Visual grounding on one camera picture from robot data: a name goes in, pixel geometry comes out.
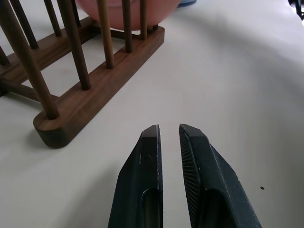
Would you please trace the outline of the dark object at table edge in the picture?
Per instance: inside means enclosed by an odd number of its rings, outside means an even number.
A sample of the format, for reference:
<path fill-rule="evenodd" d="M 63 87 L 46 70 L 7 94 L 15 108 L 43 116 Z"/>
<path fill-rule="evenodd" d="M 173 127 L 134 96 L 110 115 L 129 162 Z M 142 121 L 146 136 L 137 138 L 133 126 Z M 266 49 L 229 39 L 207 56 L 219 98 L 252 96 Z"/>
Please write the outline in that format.
<path fill-rule="evenodd" d="M 302 6 L 304 6 L 304 0 L 288 0 L 290 6 L 295 7 L 296 14 L 304 19 L 304 11 L 302 11 Z"/>

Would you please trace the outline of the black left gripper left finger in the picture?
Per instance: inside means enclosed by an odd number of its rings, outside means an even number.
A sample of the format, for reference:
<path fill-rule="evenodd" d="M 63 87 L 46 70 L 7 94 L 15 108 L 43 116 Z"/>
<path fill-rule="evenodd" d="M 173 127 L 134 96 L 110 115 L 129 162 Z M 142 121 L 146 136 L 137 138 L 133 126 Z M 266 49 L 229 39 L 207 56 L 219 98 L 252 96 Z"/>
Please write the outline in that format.
<path fill-rule="evenodd" d="M 163 228 L 163 176 L 158 125 L 142 131 L 121 168 L 107 228 Z"/>

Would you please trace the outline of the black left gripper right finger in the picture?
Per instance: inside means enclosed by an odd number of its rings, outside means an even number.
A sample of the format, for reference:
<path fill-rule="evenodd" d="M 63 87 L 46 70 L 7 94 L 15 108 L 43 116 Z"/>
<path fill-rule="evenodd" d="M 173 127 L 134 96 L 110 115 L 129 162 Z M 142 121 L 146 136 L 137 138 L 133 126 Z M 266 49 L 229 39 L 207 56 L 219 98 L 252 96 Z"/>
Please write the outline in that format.
<path fill-rule="evenodd" d="M 198 128 L 179 125 L 191 228 L 262 228 L 231 166 Z"/>

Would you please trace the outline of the pink bowl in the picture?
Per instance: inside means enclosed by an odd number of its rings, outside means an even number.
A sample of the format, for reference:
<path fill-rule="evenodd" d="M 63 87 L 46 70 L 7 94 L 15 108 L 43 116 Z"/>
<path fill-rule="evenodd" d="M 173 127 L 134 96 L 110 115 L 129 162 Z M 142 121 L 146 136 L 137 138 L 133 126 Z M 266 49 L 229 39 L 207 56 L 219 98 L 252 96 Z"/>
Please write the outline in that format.
<path fill-rule="evenodd" d="M 118 30 L 124 28 L 123 0 L 107 0 L 110 27 Z M 182 0 L 146 0 L 147 26 L 153 27 L 164 21 L 175 11 Z M 95 21 L 99 21 L 97 0 L 76 0 L 79 7 Z M 131 28 L 133 31 L 140 29 L 140 0 L 130 0 Z"/>

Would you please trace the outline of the wooden dish rack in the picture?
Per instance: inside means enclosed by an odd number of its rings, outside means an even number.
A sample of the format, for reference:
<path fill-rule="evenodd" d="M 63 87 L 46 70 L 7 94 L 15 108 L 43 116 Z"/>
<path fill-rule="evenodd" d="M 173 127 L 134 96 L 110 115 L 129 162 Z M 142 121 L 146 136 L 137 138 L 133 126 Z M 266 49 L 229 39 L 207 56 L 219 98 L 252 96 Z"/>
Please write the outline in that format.
<path fill-rule="evenodd" d="M 99 21 L 79 19 L 75 0 L 57 0 L 60 28 L 51 0 L 44 0 L 54 33 L 36 40 L 19 0 L 0 0 L 0 27 L 13 53 L 0 47 L 0 97 L 13 93 L 42 105 L 33 125 L 44 144 L 67 146 L 164 43 L 159 24 L 147 26 L 140 0 L 140 29 L 131 28 L 130 0 L 122 1 L 123 29 L 110 27 L 107 0 L 97 0 Z M 71 54 L 79 81 L 52 95 L 41 71 Z"/>

